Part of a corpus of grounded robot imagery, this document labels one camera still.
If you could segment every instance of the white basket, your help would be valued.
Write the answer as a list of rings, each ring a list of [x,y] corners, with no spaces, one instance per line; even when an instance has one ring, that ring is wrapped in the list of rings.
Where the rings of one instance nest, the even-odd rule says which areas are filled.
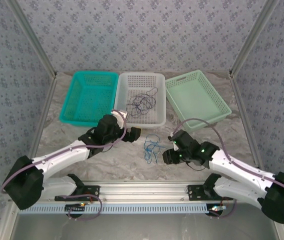
[[[138,115],[138,117],[130,116],[130,108],[127,105],[131,97],[138,94],[154,94],[156,100],[155,107],[150,109],[147,114]],[[166,89],[165,77],[159,73],[152,72],[125,72],[120,74],[117,83],[116,97],[114,109],[128,110],[127,127],[139,127],[149,129],[159,127],[166,122]]]

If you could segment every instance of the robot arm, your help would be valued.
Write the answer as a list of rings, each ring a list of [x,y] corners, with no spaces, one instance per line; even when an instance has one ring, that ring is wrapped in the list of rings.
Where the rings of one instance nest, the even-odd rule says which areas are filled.
[[[123,136],[123,123],[127,113],[120,113],[123,118],[117,112],[113,112],[113,115],[104,115],[96,127],[56,152],[34,159],[27,156],[17,159],[4,181],[5,192],[21,210],[29,208],[38,199],[71,195],[78,187],[76,176],[69,174],[63,178],[50,177],[69,165],[93,157],[104,149],[94,146],[108,148],[111,143],[118,141],[118,138],[124,142],[133,142],[140,136],[141,130],[134,127]]]
[[[208,197],[218,195],[249,203],[270,219],[284,224],[284,188],[273,182],[284,184],[284,173],[265,172],[231,156],[229,160],[218,146],[210,142],[199,144],[183,130],[169,140],[173,148],[163,154],[166,164],[195,163],[236,180],[211,174],[203,185]]]

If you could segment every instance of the basket handle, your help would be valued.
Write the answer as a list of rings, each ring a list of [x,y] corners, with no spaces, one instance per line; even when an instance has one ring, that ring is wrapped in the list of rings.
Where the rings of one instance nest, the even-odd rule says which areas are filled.
[[[186,79],[186,78],[187,78],[186,76],[185,76],[185,77],[181,77],[181,78],[176,79],[175,81],[176,81],[176,82],[182,81],[182,80],[184,80],[184,79]]]

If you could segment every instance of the light green basket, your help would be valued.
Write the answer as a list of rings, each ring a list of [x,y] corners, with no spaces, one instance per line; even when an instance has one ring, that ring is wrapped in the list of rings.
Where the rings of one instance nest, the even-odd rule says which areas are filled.
[[[232,113],[200,70],[170,78],[165,85],[166,97],[181,121],[198,118],[213,124]],[[192,132],[206,124],[191,120],[183,126],[187,132]]]

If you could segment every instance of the blue floral wallpaper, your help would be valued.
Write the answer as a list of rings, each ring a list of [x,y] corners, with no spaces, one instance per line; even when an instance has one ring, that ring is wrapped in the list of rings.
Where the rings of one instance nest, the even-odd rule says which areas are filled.
[[[229,70],[265,0],[19,0],[58,72]]]
[[[284,0],[236,80],[266,169],[284,172]]]
[[[29,152],[50,77],[5,0],[0,0],[0,186]],[[6,205],[0,194],[0,214]]]

